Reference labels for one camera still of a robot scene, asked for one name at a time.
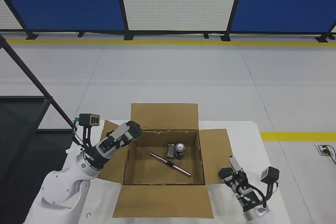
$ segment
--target yellow floor stripe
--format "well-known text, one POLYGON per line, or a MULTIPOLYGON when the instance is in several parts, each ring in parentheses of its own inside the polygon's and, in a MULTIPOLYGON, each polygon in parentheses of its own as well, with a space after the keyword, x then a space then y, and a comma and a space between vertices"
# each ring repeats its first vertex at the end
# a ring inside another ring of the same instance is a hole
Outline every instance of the yellow floor stripe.
POLYGON ((336 132, 260 132, 263 141, 336 142, 336 132))
POLYGON ((336 47, 336 43, 263 42, 263 41, 203 41, 203 40, 7 40, 10 44, 82 44, 82 45, 233 45, 233 46, 292 46, 336 47))

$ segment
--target cardboard box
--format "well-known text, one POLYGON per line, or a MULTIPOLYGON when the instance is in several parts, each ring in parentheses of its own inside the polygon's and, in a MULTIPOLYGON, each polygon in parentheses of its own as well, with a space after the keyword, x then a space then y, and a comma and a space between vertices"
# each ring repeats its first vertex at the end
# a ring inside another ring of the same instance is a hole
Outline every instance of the cardboard box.
MULTIPOLYGON (((142 136, 116 152, 99 178, 122 183, 113 217, 213 218, 207 184, 220 184, 218 172, 232 155, 225 129, 198 129, 197 104, 132 104, 131 120, 142 136), (165 157, 168 143, 184 143, 182 160, 170 160, 191 177, 150 156, 165 157)), ((105 121, 101 139, 115 129, 105 121)))

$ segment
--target small can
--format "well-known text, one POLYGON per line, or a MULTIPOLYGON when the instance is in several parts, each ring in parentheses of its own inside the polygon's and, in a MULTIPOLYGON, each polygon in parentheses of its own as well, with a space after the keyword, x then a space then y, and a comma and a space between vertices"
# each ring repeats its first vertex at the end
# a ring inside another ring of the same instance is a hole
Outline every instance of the small can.
POLYGON ((175 157, 178 160, 184 158, 185 145, 183 143, 178 143, 175 145, 175 157))
POLYGON ((169 143, 167 145, 167 154, 166 154, 166 157, 167 158, 174 158, 174 154, 175 154, 175 144, 169 143))

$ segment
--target blue wall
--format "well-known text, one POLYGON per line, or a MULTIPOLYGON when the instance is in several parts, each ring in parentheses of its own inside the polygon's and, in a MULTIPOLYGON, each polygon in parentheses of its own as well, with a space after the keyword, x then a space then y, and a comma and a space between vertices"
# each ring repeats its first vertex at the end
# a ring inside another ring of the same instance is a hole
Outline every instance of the blue wall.
MULTIPOLYGON (((31 30, 124 30, 119 0, 11 0, 31 30)), ((232 32, 326 32, 336 0, 239 0, 232 32)))
POLYGON ((326 32, 336 0, 239 0, 231 31, 326 32))
POLYGON ((11 0, 28 29, 124 30, 118 0, 11 0))

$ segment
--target white table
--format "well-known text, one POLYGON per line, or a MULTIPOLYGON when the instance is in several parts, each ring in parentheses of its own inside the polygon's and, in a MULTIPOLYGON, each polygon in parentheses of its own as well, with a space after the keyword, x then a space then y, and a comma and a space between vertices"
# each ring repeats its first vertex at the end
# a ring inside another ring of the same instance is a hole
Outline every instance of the white table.
MULTIPOLYGON (((124 121, 113 120, 121 124, 124 121)), ((91 142, 96 144, 101 136, 104 121, 99 127, 93 127, 91 142)), ((199 122, 199 129, 227 129, 233 151, 240 166, 246 172, 249 182, 257 188, 266 192, 267 185, 260 182, 261 172, 270 166, 268 155, 260 137, 257 125, 254 122, 199 122)), ((82 128, 79 127, 78 135, 82 135, 82 128)), ((64 168, 68 167, 78 151, 68 154, 64 168)), ((85 206, 82 211, 80 224, 84 223, 221 223, 236 224, 245 223, 242 216, 242 209, 232 195, 232 191, 225 184, 208 185, 209 197, 213 210, 214 219, 209 218, 112 218, 117 203, 121 184, 95 179, 91 181, 85 206)), ((289 224, 284 201, 278 190, 268 201, 270 210, 274 212, 278 224, 289 224)))

